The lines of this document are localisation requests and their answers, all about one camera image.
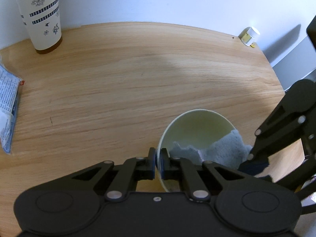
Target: paper cup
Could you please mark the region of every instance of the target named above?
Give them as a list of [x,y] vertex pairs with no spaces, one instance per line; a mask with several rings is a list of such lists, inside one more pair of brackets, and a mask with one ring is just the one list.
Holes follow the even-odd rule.
[[160,176],[160,149],[171,150],[176,141],[181,147],[192,145],[197,149],[207,149],[210,145],[235,127],[222,115],[209,110],[187,111],[176,117],[165,129],[157,147],[157,168],[162,187],[166,191],[180,191],[179,183],[175,180],[162,180]]
[[25,25],[38,53],[48,53],[61,43],[59,0],[17,0]]

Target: white bottle cap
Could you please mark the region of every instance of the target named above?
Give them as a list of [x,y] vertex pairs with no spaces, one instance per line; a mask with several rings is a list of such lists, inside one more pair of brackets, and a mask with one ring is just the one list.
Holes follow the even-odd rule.
[[250,27],[247,33],[253,38],[260,36],[260,32],[255,27]]

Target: yellow label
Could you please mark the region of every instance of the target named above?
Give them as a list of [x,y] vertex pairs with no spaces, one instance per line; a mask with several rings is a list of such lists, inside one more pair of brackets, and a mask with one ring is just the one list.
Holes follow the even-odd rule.
[[246,34],[244,34],[244,36],[241,38],[245,43],[248,43],[249,41],[250,41],[250,39],[251,39],[251,36],[248,34],[248,33],[246,33]]

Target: bowl rim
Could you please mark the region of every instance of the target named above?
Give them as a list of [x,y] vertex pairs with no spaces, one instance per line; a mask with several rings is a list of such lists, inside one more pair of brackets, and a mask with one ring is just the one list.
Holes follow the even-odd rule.
[[165,135],[168,132],[169,128],[171,127],[171,125],[173,125],[173,123],[175,121],[177,121],[180,117],[184,116],[185,114],[189,114],[189,113],[196,112],[196,111],[206,111],[206,112],[210,112],[212,114],[217,114],[220,117],[222,117],[223,119],[225,119],[233,127],[233,129],[236,129],[234,127],[234,125],[227,118],[225,118],[223,115],[221,115],[221,114],[219,114],[219,113],[217,113],[215,111],[211,111],[211,110],[207,110],[207,109],[194,109],[194,110],[186,111],[186,112],[180,114],[179,116],[177,116],[175,119],[173,119],[173,121],[171,121],[171,123],[167,126],[167,128],[163,132],[163,134],[162,134],[162,136],[161,136],[161,138],[159,140],[159,143],[158,143],[158,146],[157,146],[157,150],[156,150],[156,162],[157,162],[158,176],[159,176],[160,183],[161,183],[163,189],[165,189],[166,192],[169,192],[169,190],[166,188],[166,186],[165,186],[165,184],[164,184],[164,182],[163,182],[163,180],[161,178],[161,175],[160,175],[160,159],[159,159],[159,157],[160,157],[160,149],[161,149],[162,141],[165,138]]

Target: checkered stripe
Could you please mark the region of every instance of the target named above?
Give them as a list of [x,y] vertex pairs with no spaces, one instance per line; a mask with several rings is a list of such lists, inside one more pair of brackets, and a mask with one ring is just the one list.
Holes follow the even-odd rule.
[[37,23],[42,22],[43,20],[48,19],[51,15],[54,15],[54,13],[55,13],[56,11],[58,11],[58,9],[59,9],[59,6],[57,6],[57,8],[56,8],[55,10],[53,10],[51,13],[47,14],[46,16],[44,16],[44,17],[42,17],[42,18],[40,18],[40,19],[38,19],[38,20],[32,21],[32,24],[34,25],[34,24],[37,24]]
[[35,15],[37,15],[37,14],[42,13],[43,11],[48,10],[49,8],[51,8],[52,6],[54,6],[57,2],[58,2],[58,0],[55,0],[55,1],[53,1],[51,4],[49,4],[49,5],[47,5],[46,7],[44,7],[43,9],[40,9],[40,10],[38,10],[38,11],[35,11],[35,12],[30,13],[30,17],[33,17],[33,16],[35,16]]

